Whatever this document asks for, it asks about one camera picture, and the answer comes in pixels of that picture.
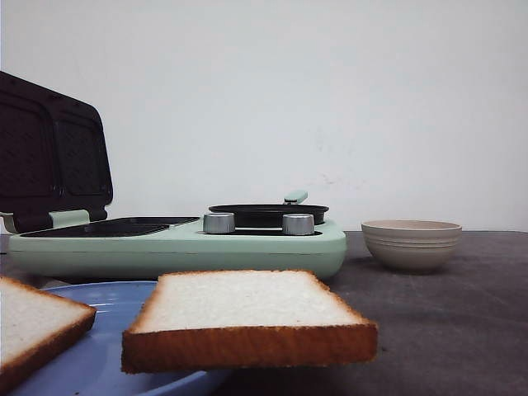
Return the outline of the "white bread slice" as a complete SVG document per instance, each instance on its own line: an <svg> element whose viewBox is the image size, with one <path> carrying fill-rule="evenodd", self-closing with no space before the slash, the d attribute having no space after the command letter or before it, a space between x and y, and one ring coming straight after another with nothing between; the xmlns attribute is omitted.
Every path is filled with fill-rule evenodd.
<svg viewBox="0 0 528 396"><path fill-rule="evenodd" d="M377 347L377 324L310 271L188 271L158 278L123 332L121 369L343 365Z"/></svg>
<svg viewBox="0 0 528 396"><path fill-rule="evenodd" d="M1 277L1 394L77 343L95 322L90 305Z"/></svg>

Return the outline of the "left silver control knob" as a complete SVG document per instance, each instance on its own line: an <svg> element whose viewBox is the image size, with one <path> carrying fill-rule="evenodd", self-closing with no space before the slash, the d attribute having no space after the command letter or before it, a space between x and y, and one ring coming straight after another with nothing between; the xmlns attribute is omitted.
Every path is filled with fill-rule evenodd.
<svg viewBox="0 0 528 396"><path fill-rule="evenodd" d="M207 234L229 234L235 231L234 213L211 212L203 216L203 232Z"/></svg>

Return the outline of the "silver control knob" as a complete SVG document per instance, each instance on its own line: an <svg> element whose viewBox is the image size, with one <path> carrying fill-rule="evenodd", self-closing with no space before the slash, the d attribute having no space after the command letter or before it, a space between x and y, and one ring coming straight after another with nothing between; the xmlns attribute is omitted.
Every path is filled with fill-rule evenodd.
<svg viewBox="0 0 528 396"><path fill-rule="evenodd" d="M203 216L203 232L207 234L229 234L235 231L234 213L211 212Z"/></svg>
<svg viewBox="0 0 528 396"><path fill-rule="evenodd" d="M314 235L314 216L312 214L284 214L282 217L282 233L289 236Z"/></svg>

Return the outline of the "grey table cloth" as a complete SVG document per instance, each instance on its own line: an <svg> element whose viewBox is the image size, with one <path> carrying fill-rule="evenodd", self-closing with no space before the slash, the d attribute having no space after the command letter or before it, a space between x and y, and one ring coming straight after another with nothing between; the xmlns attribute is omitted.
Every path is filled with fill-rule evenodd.
<svg viewBox="0 0 528 396"><path fill-rule="evenodd" d="M431 275L389 271L347 235L329 285L379 328L370 363L170 376L166 395L524 395L527 235L467 231Z"/></svg>

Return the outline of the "blue plastic plate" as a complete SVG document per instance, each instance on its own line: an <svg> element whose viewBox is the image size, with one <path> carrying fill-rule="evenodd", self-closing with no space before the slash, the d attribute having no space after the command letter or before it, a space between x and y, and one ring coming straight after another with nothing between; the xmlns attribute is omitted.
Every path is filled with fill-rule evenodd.
<svg viewBox="0 0 528 396"><path fill-rule="evenodd" d="M92 329L37 370L11 395L209 395L229 370L127 375L121 368L122 332L133 322L154 281L115 281L47 289L97 309Z"/></svg>

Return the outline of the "black round frying pan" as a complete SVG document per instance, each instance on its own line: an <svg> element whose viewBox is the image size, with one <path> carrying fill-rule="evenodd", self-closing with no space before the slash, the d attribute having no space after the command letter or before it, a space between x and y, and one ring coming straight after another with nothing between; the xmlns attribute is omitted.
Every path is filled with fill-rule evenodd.
<svg viewBox="0 0 528 396"><path fill-rule="evenodd" d="M305 205L308 198L306 190L295 190L286 194L280 204L229 204L212 205L213 213L232 213L237 228L279 228L284 215L312 215L315 225L324 223L329 211L325 205Z"/></svg>

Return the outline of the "right silver control knob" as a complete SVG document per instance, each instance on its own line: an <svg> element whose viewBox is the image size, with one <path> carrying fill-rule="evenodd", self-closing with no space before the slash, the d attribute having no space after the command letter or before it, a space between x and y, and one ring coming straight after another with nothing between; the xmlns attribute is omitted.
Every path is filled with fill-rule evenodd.
<svg viewBox="0 0 528 396"><path fill-rule="evenodd" d="M282 233L289 236L314 235L314 216L312 214L284 214L282 217Z"/></svg>

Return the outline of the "beige ribbed bowl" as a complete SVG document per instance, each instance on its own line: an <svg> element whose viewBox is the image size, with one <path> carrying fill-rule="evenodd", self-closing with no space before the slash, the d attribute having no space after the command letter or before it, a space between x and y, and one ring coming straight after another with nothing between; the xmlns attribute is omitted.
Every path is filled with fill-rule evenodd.
<svg viewBox="0 0 528 396"><path fill-rule="evenodd" d="M462 227L432 220L384 219L363 222L361 231L370 254L383 266L427 273L451 259Z"/></svg>

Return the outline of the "mint green breakfast maker base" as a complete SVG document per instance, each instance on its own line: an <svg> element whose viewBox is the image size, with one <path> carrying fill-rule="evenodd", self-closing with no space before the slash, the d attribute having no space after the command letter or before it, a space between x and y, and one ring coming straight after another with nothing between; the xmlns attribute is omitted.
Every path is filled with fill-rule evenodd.
<svg viewBox="0 0 528 396"><path fill-rule="evenodd" d="M177 271L293 270L333 276L346 256L345 234L331 220L312 235L280 229L203 233L197 219L134 236L74 238L64 229L10 237L7 255L23 271L59 279L149 280Z"/></svg>

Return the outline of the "breakfast maker hinged lid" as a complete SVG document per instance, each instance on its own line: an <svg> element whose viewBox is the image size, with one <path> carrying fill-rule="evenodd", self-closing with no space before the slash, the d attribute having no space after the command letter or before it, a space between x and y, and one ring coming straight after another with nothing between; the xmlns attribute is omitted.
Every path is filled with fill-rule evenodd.
<svg viewBox="0 0 528 396"><path fill-rule="evenodd" d="M50 229L52 213L104 220L113 198L101 117L85 102L1 74L1 216L11 233Z"/></svg>

